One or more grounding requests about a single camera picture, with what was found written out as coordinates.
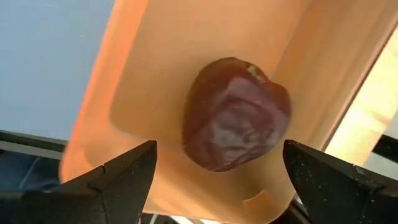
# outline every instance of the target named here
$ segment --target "light gray background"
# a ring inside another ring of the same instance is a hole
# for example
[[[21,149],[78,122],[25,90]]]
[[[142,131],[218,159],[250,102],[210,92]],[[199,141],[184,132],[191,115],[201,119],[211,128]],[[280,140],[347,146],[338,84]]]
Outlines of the light gray background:
[[[69,139],[112,6],[0,1],[0,129]]]

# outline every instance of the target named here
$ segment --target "white surface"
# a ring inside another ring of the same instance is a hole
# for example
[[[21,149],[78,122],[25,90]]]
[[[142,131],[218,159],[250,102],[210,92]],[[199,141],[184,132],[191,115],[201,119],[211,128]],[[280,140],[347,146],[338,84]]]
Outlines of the white surface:
[[[369,159],[365,162],[364,168],[398,180],[398,164],[375,153],[371,153]]]
[[[0,1],[0,129],[69,139],[112,6]]]
[[[398,113],[396,113],[384,134],[394,139],[398,139]]]

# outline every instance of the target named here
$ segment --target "wrinkled skin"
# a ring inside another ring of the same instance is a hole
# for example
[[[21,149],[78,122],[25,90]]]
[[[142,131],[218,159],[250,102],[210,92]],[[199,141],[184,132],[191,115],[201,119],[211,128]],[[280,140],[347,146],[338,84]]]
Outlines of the wrinkled skin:
[[[290,119],[286,89],[255,65],[222,58],[195,80],[185,105],[183,148],[212,171],[226,171],[270,151]]]

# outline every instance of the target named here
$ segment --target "blue wall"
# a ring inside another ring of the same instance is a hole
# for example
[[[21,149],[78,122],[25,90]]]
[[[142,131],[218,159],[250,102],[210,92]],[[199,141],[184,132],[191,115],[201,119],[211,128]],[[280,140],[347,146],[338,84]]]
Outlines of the blue wall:
[[[112,6],[0,1],[0,129],[70,137]]]

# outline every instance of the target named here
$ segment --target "dried fruit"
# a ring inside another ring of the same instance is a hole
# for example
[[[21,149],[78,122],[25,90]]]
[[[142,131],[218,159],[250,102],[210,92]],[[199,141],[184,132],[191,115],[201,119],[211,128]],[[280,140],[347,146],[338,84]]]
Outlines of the dried fruit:
[[[202,69],[190,90],[184,150],[208,170],[230,170],[270,151],[289,119],[284,87],[249,62],[222,58]]]

